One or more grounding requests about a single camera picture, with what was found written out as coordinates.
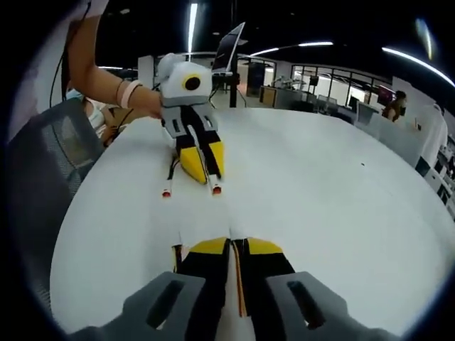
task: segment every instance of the yellow robot foot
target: yellow robot foot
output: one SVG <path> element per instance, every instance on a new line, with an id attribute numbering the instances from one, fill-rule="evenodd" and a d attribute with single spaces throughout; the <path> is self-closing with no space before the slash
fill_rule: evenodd
<path id="1" fill-rule="evenodd" d="M 197 147 L 182 148 L 179 158 L 182 168 L 189 174 L 189 176 L 194 178 L 199 183 L 207 183 L 205 169 Z"/>

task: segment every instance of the computer monitor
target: computer monitor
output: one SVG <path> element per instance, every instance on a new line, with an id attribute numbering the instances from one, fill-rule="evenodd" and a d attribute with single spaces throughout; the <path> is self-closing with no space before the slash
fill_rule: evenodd
<path id="1" fill-rule="evenodd" d="M 351 107 L 354 112 L 357 112 L 357 102 L 358 102 L 358 98 L 357 97 L 354 97 L 354 96 L 350 97 L 350 99 L 349 99 L 349 107 Z"/>
<path id="2" fill-rule="evenodd" d="M 317 87 L 319 83 L 319 76 L 310 76 L 310 85 L 309 86 L 314 86 Z"/>
<path id="3" fill-rule="evenodd" d="M 244 26 L 245 23 L 241 23 L 221 39 L 212 64 L 212 73 L 227 73 L 230 71 L 232 57 Z"/>
<path id="4" fill-rule="evenodd" d="M 378 103 L 382 105 L 387 105 L 393 100 L 394 92 L 391 89 L 383 87 L 380 85 L 378 87 Z"/>

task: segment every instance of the white table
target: white table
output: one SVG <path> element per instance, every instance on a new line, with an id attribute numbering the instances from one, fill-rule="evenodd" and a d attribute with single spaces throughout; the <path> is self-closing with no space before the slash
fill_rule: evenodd
<path id="1" fill-rule="evenodd" d="M 110 321 L 126 297 L 172 269 L 179 238 L 193 245 L 232 231 L 281 246 L 361 323 L 404 333 L 455 260 L 454 223 L 424 179 L 340 119 L 274 109 L 217 117 L 220 197 L 179 169 L 173 197 L 161 197 L 170 156 L 160 122 L 148 118 L 95 164 L 55 246 L 50 297 L 61 326 Z"/>

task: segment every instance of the dark ceiling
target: dark ceiling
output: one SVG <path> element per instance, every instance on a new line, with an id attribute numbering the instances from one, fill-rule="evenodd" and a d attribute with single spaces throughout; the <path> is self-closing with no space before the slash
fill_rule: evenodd
<path id="1" fill-rule="evenodd" d="M 453 16 L 448 2 L 444 8 L 397 5 L 397 1 L 110 0 L 99 30 L 98 65 L 136 67 L 141 55 L 186 52 L 191 2 L 199 3 L 193 51 L 215 51 L 220 38 L 245 21 L 242 39 L 247 43 L 239 47 L 239 53 L 330 40 L 331 47 L 293 47 L 263 56 L 351 67 L 384 77 L 396 75 L 448 107 L 455 106 L 447 100 L 455 97 L 448 83 L 423 67 L 381 51 L 383 46 L 396 48 L 454 80 L 455 30 L 450 26 Z M 129 13 L 122 14 L 124 9 Z M 426 21 L 434 36 L 437 52 L 432 60 L 417 35 L 417 18 Z"/>

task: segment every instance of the robot eye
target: robot eye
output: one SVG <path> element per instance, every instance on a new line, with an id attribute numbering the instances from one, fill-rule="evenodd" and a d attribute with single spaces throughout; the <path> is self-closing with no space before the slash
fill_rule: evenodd
<path id="1" fill-rule="evenodd" d="M 186 90 L 190 90 L 190 91 L 198 89 L 199 85 L 200 85 L 200 78 L 197 76 L 191 76 L 183 83 L 183 87 Z"/>

